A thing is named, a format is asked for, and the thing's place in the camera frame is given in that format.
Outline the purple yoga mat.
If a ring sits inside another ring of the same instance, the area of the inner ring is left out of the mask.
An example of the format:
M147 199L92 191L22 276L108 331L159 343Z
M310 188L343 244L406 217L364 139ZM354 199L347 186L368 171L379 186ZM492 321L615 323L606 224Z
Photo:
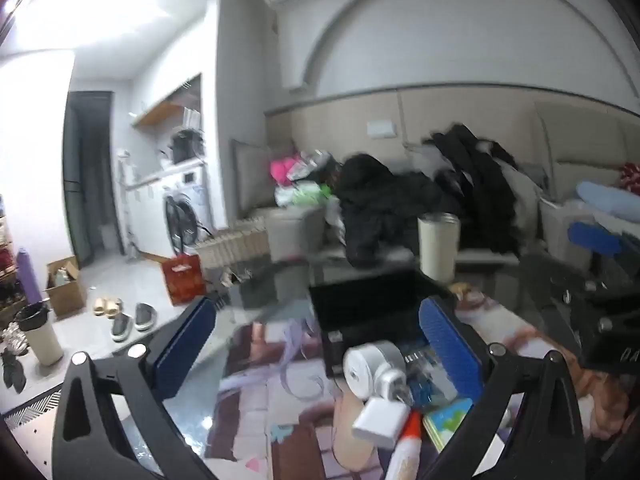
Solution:
M32 259L26 249L20 248L16 254L17 275L20 280L28 304L42 301L41 290L32 267Z

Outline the grey sofa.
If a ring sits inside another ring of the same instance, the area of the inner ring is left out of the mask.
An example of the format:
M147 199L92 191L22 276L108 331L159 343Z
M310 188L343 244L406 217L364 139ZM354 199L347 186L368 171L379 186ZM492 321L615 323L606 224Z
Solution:
M623 162L638 162L638 119L550 102L534 103L526 115L530 124L524 130L532 142L536 162L522 162L520 167L544 191L537 212L541 240L559 258L581 263L586 258L584 251L567 242L561 229L571 218L592 220L617 234L638 235L638 207L629 206L626 200L611 203L606 195L600 196L596 204L586 203L577 194L578 184L584 181L612 188L618 182ZM294 136L290 114L277 114L273 119L277 141L267 145L270 162L293 153L302 144ZM275 255L310 252L317 259L345 258L340 241L327 242L318 221L305 220L300 214L278 214L274 200L270 206L250 211L247 217L261 214L274 219Z

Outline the black microwave oven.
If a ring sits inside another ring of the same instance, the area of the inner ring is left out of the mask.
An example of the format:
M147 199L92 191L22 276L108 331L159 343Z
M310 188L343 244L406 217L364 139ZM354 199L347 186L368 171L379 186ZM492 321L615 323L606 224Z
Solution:
M204 141L201 131L194 129L180 129L170 140L171 160L174 165L191 159L205 156Z

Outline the red gift bag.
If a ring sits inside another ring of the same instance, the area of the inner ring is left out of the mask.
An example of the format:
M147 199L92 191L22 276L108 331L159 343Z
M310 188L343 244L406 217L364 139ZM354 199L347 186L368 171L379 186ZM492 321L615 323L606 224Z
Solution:
M170 302L174 307L190 304L194 298L206 294L206 284L198 255L176 255L160 266Z

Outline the brown cardboard box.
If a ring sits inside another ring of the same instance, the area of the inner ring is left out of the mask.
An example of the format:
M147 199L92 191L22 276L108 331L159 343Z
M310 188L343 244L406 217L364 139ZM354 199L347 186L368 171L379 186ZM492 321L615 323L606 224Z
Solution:
M66 318L86 306L86 289L75 256L48 263L47 272L46 293L57 318Z

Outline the black jacket on sofa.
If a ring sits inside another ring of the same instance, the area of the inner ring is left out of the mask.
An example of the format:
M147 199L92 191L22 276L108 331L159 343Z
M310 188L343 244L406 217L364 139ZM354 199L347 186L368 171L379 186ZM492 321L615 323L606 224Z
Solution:
M346 259L358 269L376 266L383 247L417 254L418 219L446 204L440 187L425 174L395 174L368 154L346 159L334 195L340 202Z

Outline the dark clothes pile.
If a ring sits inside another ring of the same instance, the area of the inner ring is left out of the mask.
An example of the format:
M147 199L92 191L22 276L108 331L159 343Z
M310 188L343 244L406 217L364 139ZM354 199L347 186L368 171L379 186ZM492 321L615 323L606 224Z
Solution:
M514 158L499 143L474 136L463 124L435 132L421 143L437 148L450 163L436 172L435 181L458 204L460 247L518 255L516 197L501 167L515 169Z

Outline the woven laundry basket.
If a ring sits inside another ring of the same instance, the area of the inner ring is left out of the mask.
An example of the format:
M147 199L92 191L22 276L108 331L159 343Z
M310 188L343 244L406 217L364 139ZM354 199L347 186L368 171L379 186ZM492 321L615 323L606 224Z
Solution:
M269 256L265 218L241 220L230 228L217 230L207 240L198 242L194 252L206 270L232 268L239 263Z

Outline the black cardboard box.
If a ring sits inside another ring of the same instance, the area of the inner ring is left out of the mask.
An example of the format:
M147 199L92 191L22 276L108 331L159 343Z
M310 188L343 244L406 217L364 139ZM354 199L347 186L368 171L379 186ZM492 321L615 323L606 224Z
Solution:
M450 306L454 294L421 272L402 269L309 289L317 319L326 376L342 378L349 348L389 341L402 352L427 346L419 326L421 302L431 296Z

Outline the beige slipper pair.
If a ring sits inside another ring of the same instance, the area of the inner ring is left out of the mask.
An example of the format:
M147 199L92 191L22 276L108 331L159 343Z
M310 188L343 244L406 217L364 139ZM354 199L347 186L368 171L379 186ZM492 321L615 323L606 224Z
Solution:
M114 318L122 310L122 300L119 298L100 297L94 300L92 310L95 316Z

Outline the white wall socket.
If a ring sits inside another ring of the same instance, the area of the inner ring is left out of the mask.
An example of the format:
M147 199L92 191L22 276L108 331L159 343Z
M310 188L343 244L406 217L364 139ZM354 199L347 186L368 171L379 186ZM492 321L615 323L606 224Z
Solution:
M391 120L375 120L367 122L367 135L371 139L391 139L397 136L397 131Z

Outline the anime printed desk mat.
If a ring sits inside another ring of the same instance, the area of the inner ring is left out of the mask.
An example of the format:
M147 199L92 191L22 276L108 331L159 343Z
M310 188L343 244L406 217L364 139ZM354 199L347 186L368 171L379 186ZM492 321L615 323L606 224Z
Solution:
M237 327L219 356L204 458L221 479L387 479L424 471L471 402L425 344L357 344L332 376L308 300Z

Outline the cream tumbler cup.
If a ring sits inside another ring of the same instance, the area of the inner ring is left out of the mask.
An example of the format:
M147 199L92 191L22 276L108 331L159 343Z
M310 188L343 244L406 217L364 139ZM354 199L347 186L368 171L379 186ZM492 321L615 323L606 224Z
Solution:
M420 269L432 280L449 284L459 249L460 221L453 214L427 214L418 219Z

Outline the grey sofa cushion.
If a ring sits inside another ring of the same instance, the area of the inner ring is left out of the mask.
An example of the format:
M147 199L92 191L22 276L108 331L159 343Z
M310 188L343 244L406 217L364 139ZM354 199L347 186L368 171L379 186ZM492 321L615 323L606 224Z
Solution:
M274 181L270 174L270 151L266 146L232 141L235 193L238 213L273 204Z

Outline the grey slipper pair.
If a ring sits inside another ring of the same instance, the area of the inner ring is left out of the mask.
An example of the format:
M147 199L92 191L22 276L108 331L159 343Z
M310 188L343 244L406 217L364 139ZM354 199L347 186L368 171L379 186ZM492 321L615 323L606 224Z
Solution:
M113 320L111 337L115 342L125 341L132 330L144 333L150 330L156 323L156 310L149 304L136 305L134 316L130 316L125 312L118 312Z

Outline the green white tissue pack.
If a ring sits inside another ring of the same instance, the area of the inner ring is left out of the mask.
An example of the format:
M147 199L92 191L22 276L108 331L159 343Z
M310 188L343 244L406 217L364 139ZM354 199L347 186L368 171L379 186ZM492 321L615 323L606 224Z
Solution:
M472 406L471 399L461 398L423 416L423 426L437 452L442 452Z

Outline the small blue bottle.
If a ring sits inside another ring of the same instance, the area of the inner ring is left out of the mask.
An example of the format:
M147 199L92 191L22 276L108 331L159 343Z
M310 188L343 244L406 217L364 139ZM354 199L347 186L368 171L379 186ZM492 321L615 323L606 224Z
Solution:
M434 402L436 387L433 380L436 361L430 347L422 347L404 355L407 384L417 408L425 408Z

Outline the white power adapter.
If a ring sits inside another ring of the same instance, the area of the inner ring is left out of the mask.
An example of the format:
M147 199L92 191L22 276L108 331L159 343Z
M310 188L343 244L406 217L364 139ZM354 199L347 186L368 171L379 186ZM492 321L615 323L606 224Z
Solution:
M370 398L352 424L352 435L376 448L392 450L410 414L410 406L382 398Z

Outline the glue bottle orange cap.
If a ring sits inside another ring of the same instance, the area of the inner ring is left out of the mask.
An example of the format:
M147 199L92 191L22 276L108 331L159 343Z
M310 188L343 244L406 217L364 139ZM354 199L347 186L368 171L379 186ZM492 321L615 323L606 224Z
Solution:
M422 417L411 411L390 456L385 480L416 480L422 448Z

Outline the green wet wipes pack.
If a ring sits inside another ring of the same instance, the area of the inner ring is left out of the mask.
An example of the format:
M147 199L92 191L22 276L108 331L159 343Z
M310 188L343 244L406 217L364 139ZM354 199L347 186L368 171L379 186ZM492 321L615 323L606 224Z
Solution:
M326 184L299 182L292 187L290 204L294 206L314 206L326 202L332 195Z

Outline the white bin black liner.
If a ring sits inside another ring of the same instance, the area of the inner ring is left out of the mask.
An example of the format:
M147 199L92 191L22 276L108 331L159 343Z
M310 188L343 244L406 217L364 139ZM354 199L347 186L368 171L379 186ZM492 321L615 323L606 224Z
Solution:
M64 356L49 314L48 304L39 301L21 308L15 317L18 328L42 366L51 366Z

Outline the white washing machine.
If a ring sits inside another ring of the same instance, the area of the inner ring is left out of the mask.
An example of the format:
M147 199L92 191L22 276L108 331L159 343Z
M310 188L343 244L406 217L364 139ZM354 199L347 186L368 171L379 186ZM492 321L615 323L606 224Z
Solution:
M160 183L171 249L176 255L192 252L214 234L206 166L192 164L168 174Z

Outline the pink plush toy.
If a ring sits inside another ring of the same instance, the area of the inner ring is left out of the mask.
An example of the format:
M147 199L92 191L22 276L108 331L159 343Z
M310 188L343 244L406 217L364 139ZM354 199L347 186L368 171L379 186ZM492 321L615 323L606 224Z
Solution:
M288 178L288 173L297 162L297 157L285 157L270 162L270 176L273 178L273 181L279 186L289 186L291 180Z

